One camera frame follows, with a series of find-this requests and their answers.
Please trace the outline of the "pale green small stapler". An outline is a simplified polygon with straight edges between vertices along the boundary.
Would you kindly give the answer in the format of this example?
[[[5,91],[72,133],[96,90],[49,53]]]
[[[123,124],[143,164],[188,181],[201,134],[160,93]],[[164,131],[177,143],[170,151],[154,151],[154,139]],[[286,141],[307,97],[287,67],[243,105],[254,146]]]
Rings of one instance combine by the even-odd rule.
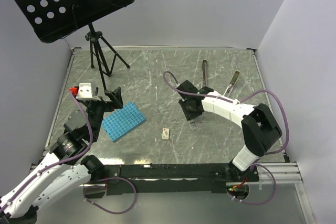
[[[239,78],[239,75],[240,75],[240,71],[235,71],[235,73],[234,73],[233,77],[231,78],[231,81],[230,81],[229,85],[227,86],[226,91],[224,93],[225,97],[230,96],[230,94],[231,94],[231,92],[232,92],[232,90],[233,90],[233,88],[234,88],[234,86],[235,86],[235,84],[236,84],[236,82]]]

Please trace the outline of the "beige black large stapler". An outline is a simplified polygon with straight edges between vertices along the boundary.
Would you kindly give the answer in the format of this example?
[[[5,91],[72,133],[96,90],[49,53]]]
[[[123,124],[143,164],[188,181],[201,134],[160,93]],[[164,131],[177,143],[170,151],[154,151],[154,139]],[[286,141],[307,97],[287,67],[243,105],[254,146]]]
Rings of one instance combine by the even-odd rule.
[[[208,62],[207,60],[202,61],[202,86],[207,86],[208,79]]]

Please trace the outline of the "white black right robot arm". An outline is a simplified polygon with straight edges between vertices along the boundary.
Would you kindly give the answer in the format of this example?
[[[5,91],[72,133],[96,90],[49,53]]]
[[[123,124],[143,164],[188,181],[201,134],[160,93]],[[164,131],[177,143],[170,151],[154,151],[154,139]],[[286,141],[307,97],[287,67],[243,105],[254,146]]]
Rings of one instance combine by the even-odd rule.
[[[179,104],[187,120],[204,112],[219,115],[242,129],[244,145],[229,162],[227,172],[232,180],[243,180],[251,165],[267,154],[282,137],[282,130],[269,106],[250,105],[227,98],[217,91],[203,87],[197,89],[188,80],[177,87]]]

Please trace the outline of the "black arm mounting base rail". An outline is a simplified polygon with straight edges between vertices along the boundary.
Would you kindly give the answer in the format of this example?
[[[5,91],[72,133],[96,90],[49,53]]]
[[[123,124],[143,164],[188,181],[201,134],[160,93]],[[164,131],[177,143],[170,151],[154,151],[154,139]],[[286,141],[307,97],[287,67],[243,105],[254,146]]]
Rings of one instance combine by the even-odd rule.
[[[210,191],[226,193],[229,185],[259,181],[257,168],[250,168],[241,180],[232,180],[228,163],[106,165],[87,186],[102,185],[107,195],[133,193],[180,193]]]

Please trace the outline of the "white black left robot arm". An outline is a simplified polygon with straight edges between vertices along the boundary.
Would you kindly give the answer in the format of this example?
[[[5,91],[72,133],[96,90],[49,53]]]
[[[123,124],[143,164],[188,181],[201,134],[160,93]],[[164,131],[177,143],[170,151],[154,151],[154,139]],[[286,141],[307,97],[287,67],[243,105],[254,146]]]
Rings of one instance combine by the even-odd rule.
[[[64,124],[64,132],[29,175],[1,197],[1,223],[35,223],[37,213],[87,182],[98,183],[104,176],[104,165],[88,155],[97,141],[106,112],[123,108],[121,88],[105,91],[105,101],[98,88],[81,83],[70,89],[78,109]]]

